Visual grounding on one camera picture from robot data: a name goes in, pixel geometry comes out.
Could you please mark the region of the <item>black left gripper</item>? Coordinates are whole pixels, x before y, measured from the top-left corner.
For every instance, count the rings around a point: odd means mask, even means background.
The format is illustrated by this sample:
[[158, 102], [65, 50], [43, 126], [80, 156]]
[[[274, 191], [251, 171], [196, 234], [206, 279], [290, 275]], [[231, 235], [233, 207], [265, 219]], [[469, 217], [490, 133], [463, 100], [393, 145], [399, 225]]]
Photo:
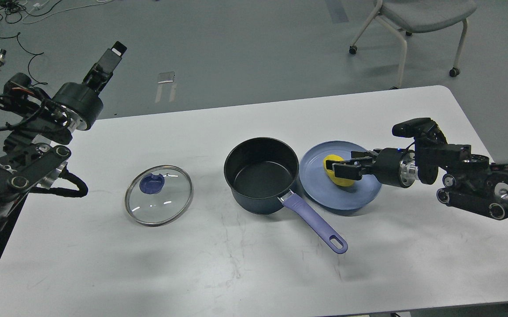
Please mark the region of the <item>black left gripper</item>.
[[83, 84], [67, 82], [52, 98], [55, 103], [65, 106], [77, 115], [78, 130], [91, 129], [97, 120], [104, 106], [96, 91], [102, 91], [105, 88], [126, 51], [127, 47], [124, 44], [115, 42], [93, 64], [84, 77]]

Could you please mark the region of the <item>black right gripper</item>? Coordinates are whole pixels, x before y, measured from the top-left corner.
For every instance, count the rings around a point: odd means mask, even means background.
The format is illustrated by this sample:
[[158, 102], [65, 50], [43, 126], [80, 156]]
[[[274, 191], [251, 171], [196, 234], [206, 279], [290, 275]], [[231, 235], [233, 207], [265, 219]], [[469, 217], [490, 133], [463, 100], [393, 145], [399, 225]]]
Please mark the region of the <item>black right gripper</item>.
[[373, 174], [379, 183], [409, 188], [414, 183], [414, 152], [401, 148], [351, 151], [351, 160], [332, 161], [332, 169], [336, 178], [359, 181]]

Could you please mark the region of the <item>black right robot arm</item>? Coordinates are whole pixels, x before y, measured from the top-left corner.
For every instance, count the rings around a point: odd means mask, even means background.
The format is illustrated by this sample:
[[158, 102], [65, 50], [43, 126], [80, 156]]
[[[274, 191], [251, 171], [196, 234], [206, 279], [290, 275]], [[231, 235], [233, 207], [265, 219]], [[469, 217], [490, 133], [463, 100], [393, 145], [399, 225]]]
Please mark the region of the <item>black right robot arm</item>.
[[429, 117], [396, 124], [392, 134], [412, 138], [413, 150], [352, 151], [349, 160], [327, 158], [326, 170], [341, 179], [373, 175], [381, 184], [409, 188], [415, 181], [432, 185], [443, 169], [443, 187], [436, 192], [440, 203], [491, 219], [508, 218], [508, 164], [491, 163], [487, 156], [473, 154], [468, 144], [450, 144]]

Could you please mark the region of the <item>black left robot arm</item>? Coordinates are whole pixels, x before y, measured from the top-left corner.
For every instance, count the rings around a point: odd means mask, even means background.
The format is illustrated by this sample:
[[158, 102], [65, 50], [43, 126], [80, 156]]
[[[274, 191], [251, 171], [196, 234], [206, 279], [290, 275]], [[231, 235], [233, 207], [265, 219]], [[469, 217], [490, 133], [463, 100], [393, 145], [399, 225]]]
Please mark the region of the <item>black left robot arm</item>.
[[[67, 169], [68, 144], [76, 130], [89, 130], [104, 108], [100, 93], [113, 76], [127, 48], [121, 42], [105, 50], [82, 82], [67, 82], [49, 96], [26, 74], [10, 78], [0, 93], [0, 110], [22, 119], [6, 123], [9, 132], [0, 157], [0, 230], [29, 193], [63, 197], [87, 195], [87, 185]], [[0, 70], [6, 50], [0, 49]]]

